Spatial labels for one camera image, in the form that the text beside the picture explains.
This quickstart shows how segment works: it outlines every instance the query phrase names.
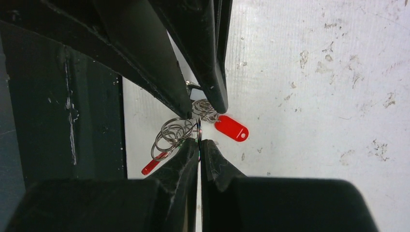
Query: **pile of key rings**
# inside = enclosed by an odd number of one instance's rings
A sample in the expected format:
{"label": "pile of key rings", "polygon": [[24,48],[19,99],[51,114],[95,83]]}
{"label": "pile of key rings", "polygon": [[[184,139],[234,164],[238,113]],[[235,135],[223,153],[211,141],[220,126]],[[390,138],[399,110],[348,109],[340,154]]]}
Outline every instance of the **pile of key rings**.
{"label": "pile of key rings", "polygon": [[[198,122],[193,123],[193,121],[202,120],[213,124],[216,123],[219,118],[219,113],[214,110],[209,101],[206,99],[194,101],[192,103],[192,112],[194,116],[196,116],[194,119],[182,119],[180,117],[176,117],[163,124],[161,131],[155,138],[155,142],[151,148],[151,157],[154,160],[161,161],[166,159],[186,139],[192,137],[193,132],[197,132],[194,128],[198,128]],[[169,143],[167,148],[162,148],[158,145],[161,139],[164,139]],[[155,157],[155,149],[160,152],[166,152],[167,154],[164,156]]]}

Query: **red key tag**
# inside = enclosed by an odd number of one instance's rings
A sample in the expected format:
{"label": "red key tag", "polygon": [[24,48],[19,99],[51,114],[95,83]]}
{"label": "red key tag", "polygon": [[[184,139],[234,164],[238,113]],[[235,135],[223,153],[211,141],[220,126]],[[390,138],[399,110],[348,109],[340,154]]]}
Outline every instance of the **red key tag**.
{"label": "red key tag", "polygon": [[238,142],[245,141],[249,136],[249,131],[246,127],[226,115],[219,116],[218,122],[215,123],[215,128]]}
{"label": "red key tag", "polygon": [[[167,152],[161,152],[161,154],[157,155],[155,158],[160,159],[164,156],[166,156],[168,153]],[[151,160],[150,163],[148,163],[145,168],[142,169],[141,173],[142,175],[148,175],[152,169],[154,169],[158,164],[160,163],[160,161],[156,161],[155,159]]]}

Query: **red plastic tag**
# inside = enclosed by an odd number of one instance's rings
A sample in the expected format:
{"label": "red plastic tag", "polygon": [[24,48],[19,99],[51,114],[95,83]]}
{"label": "red plastic tag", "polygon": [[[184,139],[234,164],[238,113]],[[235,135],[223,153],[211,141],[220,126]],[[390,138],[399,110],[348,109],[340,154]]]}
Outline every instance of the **red plastic tag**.
{"label": "red plastic tag", "polygon": [[226,115],[219,116],[218,122],[215,123],[215,128],[238,142],[245,141],[249,136],[249,131],[246,127]]}
{"label": "red plastic tag", "polygon": [[[163,156],[166,156],[167,152],[161,152],[161,154],[157,155],[155,158],[160,159]],[[151,160],[150,163],[148,163],[145,168],[142,169],[141,173],[142,175],[148,175],[158,164],[160,163],[160,161],[156,161],[156,160]]]}

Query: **gray floor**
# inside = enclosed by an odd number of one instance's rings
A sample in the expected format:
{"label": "gray floor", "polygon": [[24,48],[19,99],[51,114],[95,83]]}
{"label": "gray floor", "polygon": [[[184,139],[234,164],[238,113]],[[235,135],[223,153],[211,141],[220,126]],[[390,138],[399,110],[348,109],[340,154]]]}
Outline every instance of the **gray floor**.
{"label": "gray floor", "polygon": [[0,231],[3,231],[25,192],[17,134],[0,39]]}

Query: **scuffed white surface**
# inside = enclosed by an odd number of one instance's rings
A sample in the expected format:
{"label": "scuffed white surface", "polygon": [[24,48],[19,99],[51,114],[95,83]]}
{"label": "scuffed white surface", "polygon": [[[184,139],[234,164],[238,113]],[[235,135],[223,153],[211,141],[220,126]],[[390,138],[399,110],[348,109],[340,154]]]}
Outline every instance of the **scuffed white surface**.
{"label": "scuffed white surface", "polygon": [[[381,231],[407,231],[409,40],[405,0],[234,0],[228,115],[249,138],[236,143],[205,123],[204,138],[247,175],[351,181]],[[124,113],[128,175],[142,178],[175,115],[126,80]]]}

